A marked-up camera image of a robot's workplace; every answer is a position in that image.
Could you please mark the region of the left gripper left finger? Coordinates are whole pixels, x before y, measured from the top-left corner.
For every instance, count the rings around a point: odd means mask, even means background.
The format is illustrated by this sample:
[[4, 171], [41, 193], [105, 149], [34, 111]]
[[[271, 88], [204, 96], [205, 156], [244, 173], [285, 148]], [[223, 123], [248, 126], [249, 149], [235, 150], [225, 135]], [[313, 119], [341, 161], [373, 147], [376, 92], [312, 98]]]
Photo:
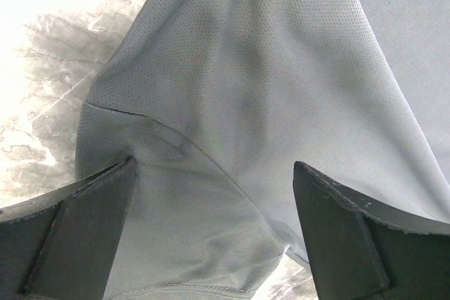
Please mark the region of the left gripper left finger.
[[135, 180], [129, 157], [1, 208], [1, 298], [102, 299]]

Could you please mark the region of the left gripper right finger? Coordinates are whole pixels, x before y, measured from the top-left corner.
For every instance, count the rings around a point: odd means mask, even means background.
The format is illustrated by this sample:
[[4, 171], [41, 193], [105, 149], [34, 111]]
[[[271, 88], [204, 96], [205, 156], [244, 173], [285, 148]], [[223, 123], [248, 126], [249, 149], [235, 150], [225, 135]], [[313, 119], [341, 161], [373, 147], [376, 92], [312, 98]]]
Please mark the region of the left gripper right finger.
[[293, 190], [320, 299], [448, 299], [449, 224], [357, 192], [304, 162]]

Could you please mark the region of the grey t shirt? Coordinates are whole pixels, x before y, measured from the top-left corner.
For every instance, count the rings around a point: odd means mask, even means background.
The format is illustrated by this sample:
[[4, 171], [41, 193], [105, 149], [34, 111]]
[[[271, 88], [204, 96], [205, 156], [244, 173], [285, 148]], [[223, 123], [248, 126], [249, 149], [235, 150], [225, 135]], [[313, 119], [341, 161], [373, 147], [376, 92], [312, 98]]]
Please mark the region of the grey t shirt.
[[306, 263], [305, 162], [449, 220], [449, 0], [147, 0], [81, 109], [76, 172], [133, 157], [106, 299], [249, 299]]

